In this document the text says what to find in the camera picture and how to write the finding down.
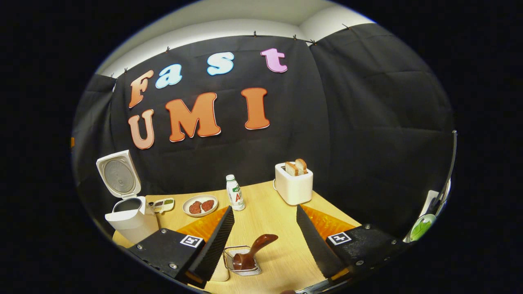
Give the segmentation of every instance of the brown spatula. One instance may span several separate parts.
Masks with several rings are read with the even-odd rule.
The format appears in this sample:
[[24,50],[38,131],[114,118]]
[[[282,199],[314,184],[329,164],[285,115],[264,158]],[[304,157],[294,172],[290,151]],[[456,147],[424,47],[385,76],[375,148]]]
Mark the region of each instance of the brown spatula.
[[255,268],[254,264],[254,255],[263,247],[269,245],[270,243],[276,241],[278,236],[272,234],[261,235],[254,241],[251,250],[248,253],[236,253],[233,258],[233,268],[234,270],[245,270]]

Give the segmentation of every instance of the steak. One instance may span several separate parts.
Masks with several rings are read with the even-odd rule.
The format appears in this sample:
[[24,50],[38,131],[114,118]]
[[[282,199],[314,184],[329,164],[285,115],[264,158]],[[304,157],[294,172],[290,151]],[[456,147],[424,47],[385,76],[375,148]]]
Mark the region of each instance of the steak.
[[201,202],[199,202],[199,201],[194,202],[191,206],[189,206],[189,212],[193,213],[193,214],[201,213],[200,205],[201,205]]
[[214,200],[207,200],[201,204],[201,208],[204,211],[209,211],[214,206]]

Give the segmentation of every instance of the green object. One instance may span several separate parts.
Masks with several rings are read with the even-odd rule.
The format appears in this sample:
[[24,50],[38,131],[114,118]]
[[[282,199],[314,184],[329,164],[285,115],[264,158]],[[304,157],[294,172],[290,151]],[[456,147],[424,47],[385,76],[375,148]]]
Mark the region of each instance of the green object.
[[427,232],[428,229],[430,229],[432,221],[427,220],[427,222],[424,222],[425,220],[427,219],[422,219],[421,222],[419,222],[419,224],[412,229],[411,241],[419,240],[419,238],[421,238],[425,234],[425,232]]

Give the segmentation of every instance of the light blue letter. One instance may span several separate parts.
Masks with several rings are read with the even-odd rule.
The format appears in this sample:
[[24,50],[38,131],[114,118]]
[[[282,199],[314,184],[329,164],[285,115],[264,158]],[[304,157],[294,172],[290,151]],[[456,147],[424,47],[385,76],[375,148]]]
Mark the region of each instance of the light blue letter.
[[226,74],[232,70],[234,63],[231,60],[234,59],[234,55],[231,52],[216,53],[207,59],[207,63],[210,67],[207,68],[207,72],[210,75]]
[[160,78],[156,81],[156,88],[161,89],[167,85],[175,85],[181,81],[181,65],[173,64],[162,69],[160,72]]

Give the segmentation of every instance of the wooden table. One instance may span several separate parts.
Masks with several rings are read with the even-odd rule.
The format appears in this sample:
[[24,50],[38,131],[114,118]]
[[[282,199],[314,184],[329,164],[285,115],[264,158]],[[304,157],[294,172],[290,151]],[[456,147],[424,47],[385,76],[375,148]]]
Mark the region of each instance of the wooden table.
[[[272,187],[272,181],[241,186],[245,209],[234,211],[234,226],[226,246],[248,245],[262,234],[278,235],[278,240],[269,244],[256,254],[262,270],[256,276],[239,276],[229,272],[227,281],[209,281],[205,291],[211,293],[270,293],[278,294],[284,290],[299,290],[325,280],[321,274],[300,227],[296,223],[296,206],[288,205]],[[164,215],[157,214],[160,228],[177,230],[197,218],[186,215],[181,207],[190,197],[209,194],[218,199],[218,209],[229,205],[226,190],[180,195],[148,195],[147,201],[163,198],[175,199],[174,209]],[[361,224],[313,192],[311,201],[304,205],[330,214],[354,226]],[[126,248],[134,244],[118,231],[113,241]]]

